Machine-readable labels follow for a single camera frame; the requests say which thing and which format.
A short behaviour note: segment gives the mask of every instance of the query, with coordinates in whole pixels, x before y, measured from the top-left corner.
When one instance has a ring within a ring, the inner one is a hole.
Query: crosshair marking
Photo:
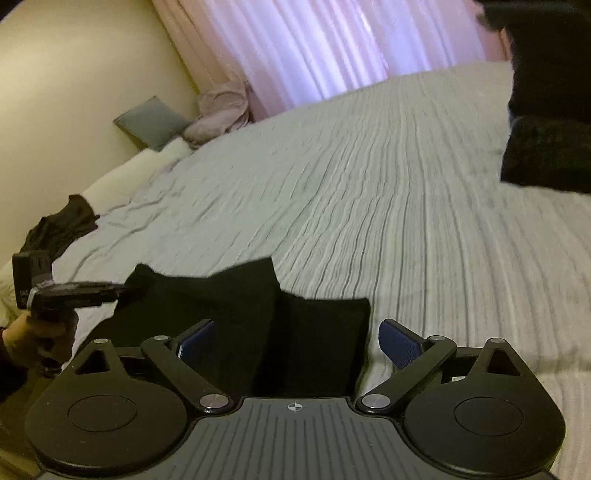
[[[300,411],[302,408],[305,408],[305,406],[303,406],[301,403],[298,402],[293,402],[290,403],[288,406],[286,406],[286,408],[289,408],[293,413],[296,413],[298,411]]]

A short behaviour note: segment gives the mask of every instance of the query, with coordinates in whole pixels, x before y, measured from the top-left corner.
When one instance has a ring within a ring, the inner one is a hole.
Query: person
[[[39,368],[44,358],[63,365],[72,357],[77,323],[74,311],[52,322],[24,312],[0,329],[0,403],[26,383],[28,371]]]

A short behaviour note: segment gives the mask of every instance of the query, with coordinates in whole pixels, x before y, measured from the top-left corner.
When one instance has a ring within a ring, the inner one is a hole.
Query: sleeve
[[[17,367],[8,360],[0,329],[0,403],[27,382],[27,369]]]

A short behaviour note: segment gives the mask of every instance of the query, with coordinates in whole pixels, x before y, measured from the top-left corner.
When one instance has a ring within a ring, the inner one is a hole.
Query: circular pad
[[[466,430],[485,437],[509,435],[523,423],[520,409],[506,400],[491,397],[464,400],[456,407],[454,415]]]
[[[478,375],[428,388],[404,412],[408,438],[426,459],[482,477],[518,477],[547,467],[564,420],[533,381]]]
[[[31,446],[50,468],[121,476],[156,463],[182,438],[183,402],[160,385],[110,372],[56,382],[61,385],[43,392],[25,422]]]
[[[109,432],[125,427],[135,418],[137,412],[135,403],[125,397],[96,395],[74,403],[68,412],[68,418],[81,430]]]

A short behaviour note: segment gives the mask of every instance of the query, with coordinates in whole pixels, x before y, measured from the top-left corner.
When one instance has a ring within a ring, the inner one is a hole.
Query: gray bed sheet
[[[384,318],[458,345],[507,338],[567,417],[555,473],[588,478],[591,199],[499,183],[510,90],[510,65],[473,64],[226,135],[104,213],[56,278],[124,281],[139,262],[208,275],[270,255],[287,291],[370,299],[363,390],[391,373]],[[79,312],[76,345],[112,309]]]

